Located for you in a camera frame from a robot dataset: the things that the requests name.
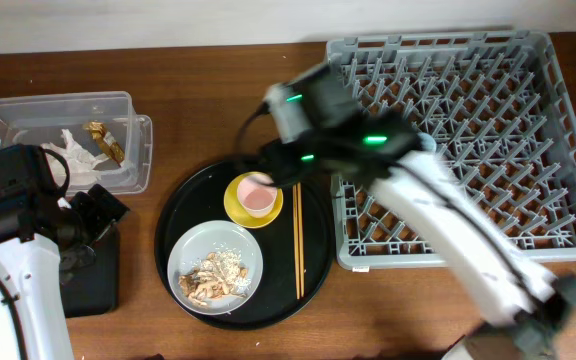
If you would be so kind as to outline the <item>pink cup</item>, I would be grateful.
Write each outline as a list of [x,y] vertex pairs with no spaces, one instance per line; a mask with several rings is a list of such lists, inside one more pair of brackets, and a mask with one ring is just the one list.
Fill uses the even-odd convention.
[[272,179],[260,172],[244,175],[236,188],[239,204],[254,218],[268,215],[274,208],[278,190],[272,186]]

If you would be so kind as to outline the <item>white napkin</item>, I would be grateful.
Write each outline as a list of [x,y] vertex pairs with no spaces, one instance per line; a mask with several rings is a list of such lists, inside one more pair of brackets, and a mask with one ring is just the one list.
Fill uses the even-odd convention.
[[106,162],[109,157],[105,154],[94,156],[74,140],[68,129],[62,130],[61,138],[64,140],[64,147],[59,147],[53,143],[43,143],[41,147],[44,150],[57,153],[66,160],[72,186],[86,186],[95,183],[100,177],[100,172],[95,167]]

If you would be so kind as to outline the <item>gold foil wrapper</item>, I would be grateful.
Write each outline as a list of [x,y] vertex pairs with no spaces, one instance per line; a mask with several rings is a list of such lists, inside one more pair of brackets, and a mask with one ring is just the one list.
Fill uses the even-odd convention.
[[97,121],[87,122],[83,125],[83,129],[91,135],[106,156],[118,166],[122,166],[125,160],[124,150],[104,123]]

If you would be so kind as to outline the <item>blue cup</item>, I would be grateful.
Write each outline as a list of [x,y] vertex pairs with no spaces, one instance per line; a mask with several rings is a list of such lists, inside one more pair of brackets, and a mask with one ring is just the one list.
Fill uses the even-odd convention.
[[429,153],[435,153],[437,151],[437,143],[431,135],[424,132],[418,132],[417,135],[423,151]]

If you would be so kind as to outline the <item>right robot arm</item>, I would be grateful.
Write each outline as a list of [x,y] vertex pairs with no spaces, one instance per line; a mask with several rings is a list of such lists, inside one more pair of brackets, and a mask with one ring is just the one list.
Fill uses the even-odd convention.
[[576,274],[556,276],[513,245],[400,114],[270,114],[280,138],[264,154],[279,186],[317,170],[367,186],[382,207],[431,244],[479,308],[477,328],[446,350],[410,358],[557,358],[555,337],[576,311]]

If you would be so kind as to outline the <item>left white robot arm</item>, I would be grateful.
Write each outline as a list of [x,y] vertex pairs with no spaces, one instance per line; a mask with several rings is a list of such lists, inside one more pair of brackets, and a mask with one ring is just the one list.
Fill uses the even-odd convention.
[[67,318],[119,301],[119,230],[129,209],[96,184],[72,198],[35,145],[0,150],[0,359],[71,359]]

